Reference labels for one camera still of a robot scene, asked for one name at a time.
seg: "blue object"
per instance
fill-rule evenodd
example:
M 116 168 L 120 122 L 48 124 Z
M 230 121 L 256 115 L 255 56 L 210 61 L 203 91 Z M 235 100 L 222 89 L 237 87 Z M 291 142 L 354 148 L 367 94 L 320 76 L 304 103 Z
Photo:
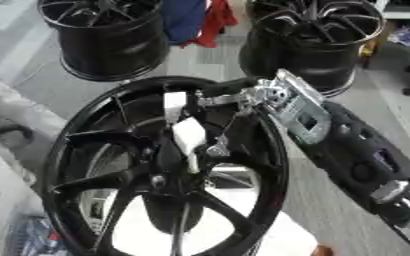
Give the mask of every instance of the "blue object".
M 182 44 L 197 37 L 205 21 L 205 0 L 164 0 L 162 15 L 171 44 Z
M 48 256 L 66 252 L 61 238 L 54 232 L 47 218 L 29 216 L 19 220 L 14 226 L 5 256 Z

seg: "screw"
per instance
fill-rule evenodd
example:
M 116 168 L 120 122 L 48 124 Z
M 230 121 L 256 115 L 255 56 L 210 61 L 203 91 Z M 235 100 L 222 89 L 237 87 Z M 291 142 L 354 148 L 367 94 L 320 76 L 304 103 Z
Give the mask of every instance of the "screw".
M 203 97 L 203 92 L 202 91 L 196 91 L 196 96 L 198 98 L 202 98 Z
M 166 179 L 162 175 L 155 175 L 151 179 L 151 184 L 155 189 L 161 189 L 166 186 Z
M 205 186 L 209 188 L 216 188 L 216 184 L 214 184 L 210 180 L 205 180 Z
M 151 148 L 145 148 L 145 149 L 143 149 L 143 154 L 144 154 L 144 155 L 150 155 L 150 154 L 152 154 L 152 149 L 151 149 Z
M 342 135 L 348 135 L 348 134 L 351 132 L 351 129 L 350 129 L 350 127 L 349 127 L 348 125 L 342 124 L 342 125 L 339 127 L 339 132 L 340 132 L 340 134 L 342 134 Z
M 211 146 L 207 149 L 207 154 L 210 156 L 225 156 L 225 150 L 218 145 Z

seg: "white shelf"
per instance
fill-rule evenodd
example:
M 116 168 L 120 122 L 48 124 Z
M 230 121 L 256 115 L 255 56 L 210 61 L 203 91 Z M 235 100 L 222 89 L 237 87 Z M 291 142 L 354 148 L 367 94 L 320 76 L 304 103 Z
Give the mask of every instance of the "white shelf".
M 410 20 L 410 6 L 388 6 L 383 15 L 386 19 L 408 19 Z

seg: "robotic arm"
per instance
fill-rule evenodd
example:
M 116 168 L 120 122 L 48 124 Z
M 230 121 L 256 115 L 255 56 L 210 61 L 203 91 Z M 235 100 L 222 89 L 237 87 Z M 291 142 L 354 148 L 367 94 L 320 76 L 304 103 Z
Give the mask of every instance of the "robotic arm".
M 332 182 L 410 243 L 410 159 L 377 130 L 286 70 L 199 95 L 202 106 L 234 102 L 242 114 L 267 111 Z

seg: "red cloth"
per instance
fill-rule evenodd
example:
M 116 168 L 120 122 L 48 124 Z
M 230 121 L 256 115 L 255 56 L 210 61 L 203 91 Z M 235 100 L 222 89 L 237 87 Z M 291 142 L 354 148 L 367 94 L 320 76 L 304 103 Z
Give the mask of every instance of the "red cloth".
M 227 0 L 212 0 L 210 8 L 205 13 L 202 34 L 195 40 L 192 40 L 191 43 L 214 48 L 217 46 L 214 39 L 216 39 L 219 31 L 225 26 L 236 24 L 238 24 L 238 21 L 233 16 L 233 11 L 228 5 Z

